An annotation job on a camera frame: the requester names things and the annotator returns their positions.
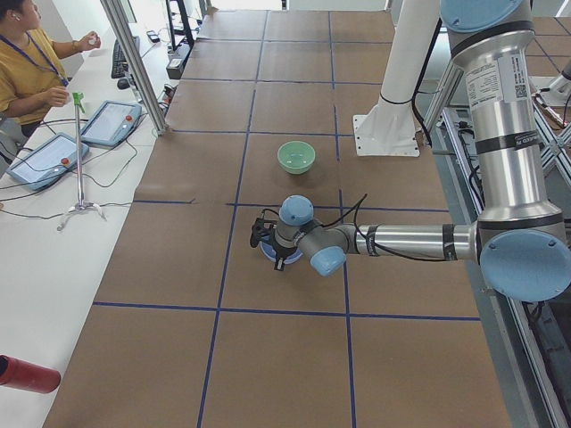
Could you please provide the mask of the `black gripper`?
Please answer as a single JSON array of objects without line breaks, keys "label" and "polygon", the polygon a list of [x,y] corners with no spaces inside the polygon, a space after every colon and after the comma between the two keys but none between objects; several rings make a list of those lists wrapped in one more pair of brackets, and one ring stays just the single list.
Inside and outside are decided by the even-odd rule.
[{"label": "black gripper", "polygon": [[286,258],[294,253],[294,247],[284,247],[279,244],[271,246],[276,251],[276,261],[274,264],[274,269],[277,271],[283,271],[286,265]]}]

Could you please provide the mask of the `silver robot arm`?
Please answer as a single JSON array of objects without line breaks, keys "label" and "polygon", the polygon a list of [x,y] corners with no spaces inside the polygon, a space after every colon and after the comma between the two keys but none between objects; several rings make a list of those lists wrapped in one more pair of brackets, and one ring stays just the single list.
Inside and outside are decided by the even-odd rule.
[{"label": "silver robot arm", "polygon": [[354,119],[359,155],[412,150],[411,99],[421,57],[439,24],[464,73],[475,133],[484,210],[468,226],[325,226],[312,203],[293,195],[268,233],[252,245],[275,252],[276,269],[300,252],[323,276],[350,254],[444,262],[471,259],[487,285],[521,301],[550,300],[570,284],[570,250],[561,210],[548,200],[528,83],[525,49],[534,38],[527,1],[406,1],[377,104]]}]

